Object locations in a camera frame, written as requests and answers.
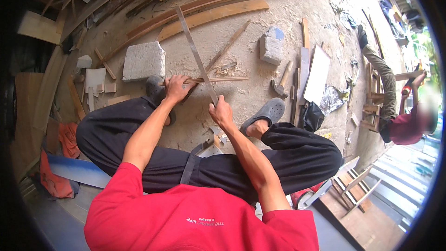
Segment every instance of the black pants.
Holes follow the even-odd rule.
[[[122,162],[127,141],[156,107],[143,96],[87,114],[77,128],[79,149],[112,176]],[[272,148],[262,152],[276,170],[285,194],[314,186],[334,176],[340,167],[341,152],[333,142],[291,123],[270,126],[262,142]],[[188,157],[189,152],[156,147],[142,175],[144,192],[164,192],[178,185]],[[236,155],[195,158],[190,185],[220,187],[249,204],[258,201]]]

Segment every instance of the hammer handle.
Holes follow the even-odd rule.
[[[286,65],[285,72],[283,72],[283,76],[282,76],[279,86],[283,86],[283,87],[285,86],[286,80],[288,80],[289,72],[291,72],[291,67],[293,67],[293,62],[290,60],[290,61],[288,61],[288,64]]]

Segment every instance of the orange cloth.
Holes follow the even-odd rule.
[[[51,172],[48,156],[43,150],[40,153],[40,182],[53,197],[74,198],[75,196],[70,181]]]
[[[59,125],[59,141],[62,143],[62,151],[65,157],[77,158],[81,154],[76,142],[77,128],[78,125],[74,122],[60,123]]]

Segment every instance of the khaki pants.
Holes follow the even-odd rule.
[[[397,117],[397,94],[395,88],[395,75],[392,69],[378,53],[370,46],[366,45],[362,53],[370,61],[370,64],[381,76],[384,85],[384,103],[381,109],[381,116],[385,119],[394,119]],[[385,126],[386,121],[380,120],[380,130]]]

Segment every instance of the red t-shirt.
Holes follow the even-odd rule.
[[[88,211],[91,250],[319,250],[313,213],[275,210],[263,222],[220,188],[178,185],[143,195],[140,170],[121,163]]]
[[[408,145],[417,143],[423,134],[416,123],[416,105],[410,114],[398,115],[389,125],[390,139],[395,144]]]

